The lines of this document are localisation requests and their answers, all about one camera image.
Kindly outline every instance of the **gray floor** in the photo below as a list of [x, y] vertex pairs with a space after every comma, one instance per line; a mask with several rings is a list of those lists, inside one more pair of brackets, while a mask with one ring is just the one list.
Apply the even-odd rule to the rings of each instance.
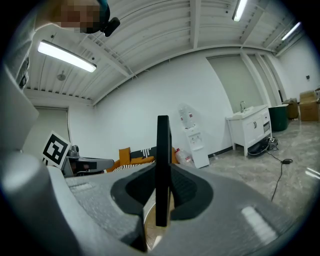
[[[320, 123], [292, 121], [286, 130], [274, 132], [273, 136], [278, 139], [279, 151], [271, 153], [280, 160], [293, 160], [290, 165], [283, 165], [273, 202], [298, 220], [307, 213], [318, 194], [320, 179], [306, 172], [320, 173]], [[281, 163], [267, 153], [245, 157], [243, 147], [237, 146], [235, 151], [210, 158], [206, 169], [243, 181], [271, 200]]]

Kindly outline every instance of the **ceiling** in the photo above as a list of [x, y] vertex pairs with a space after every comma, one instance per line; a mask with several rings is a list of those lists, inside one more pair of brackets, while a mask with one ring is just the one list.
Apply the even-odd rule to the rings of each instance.
[[[26, 95], [41, 93], [95, 105], [119, 85], [170, 58], [216, 47], [251, 47], [278, 52], [282, 36], [295, 24], [275, 0], [248, 0], [239, 22], [236, 0], [108, 0], [120, 27], [106, 38], [46, 26], [35, 34]], [[37, 51], [47, 40], [96, 64], [87, 72]], [[64, 73], [66, 79], [57, 76]]]

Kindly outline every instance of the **white cabinet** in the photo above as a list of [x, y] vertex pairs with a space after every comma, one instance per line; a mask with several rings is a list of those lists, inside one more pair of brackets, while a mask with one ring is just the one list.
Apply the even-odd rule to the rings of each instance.
[[244, 155], [248, 148], [267, 136], [272, 136], [270, 115], [267, 105], [250, 107], [247, 111], [237, 112], [226, 118], [231, 134], [233, 150], [236, 144], [244, 147]]

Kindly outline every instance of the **green trash bin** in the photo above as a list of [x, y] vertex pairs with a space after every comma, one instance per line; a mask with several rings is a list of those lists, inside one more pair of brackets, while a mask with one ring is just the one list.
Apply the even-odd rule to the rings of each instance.
[[287, 116], [288, 104], [282, 104], [269, 108], [270, 122], [273, 132], [284, 131], [288, 128], [289, 119]]

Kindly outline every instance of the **tiled floor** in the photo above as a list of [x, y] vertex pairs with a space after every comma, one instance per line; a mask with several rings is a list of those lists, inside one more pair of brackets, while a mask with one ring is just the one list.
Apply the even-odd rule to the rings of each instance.
[[[293, 160], [290, 165], [282, 167], [283, 174], [273, 202], [298, 221], [307, 213], [318, 194], [320, 122], [292, 121], [286, 130], [274, 132], [273, 136], [278, 139], [279, 150], [271, 153], [280, 160]], [[205, 169], [242, 181], [271, 200], [281, 173], [281, 163], [266, 153], [258, 157], [245, 157], [243, 148], [237, 146], [235, 151], [210, 158], [210, 166]], [[145, 207], [146, 211], [154, 202], [153, 194]], [[156, 237], [165, 233], [165, 229], [155, 226], [154, 208], [146, 220], [145, 231], [151, 248]]]

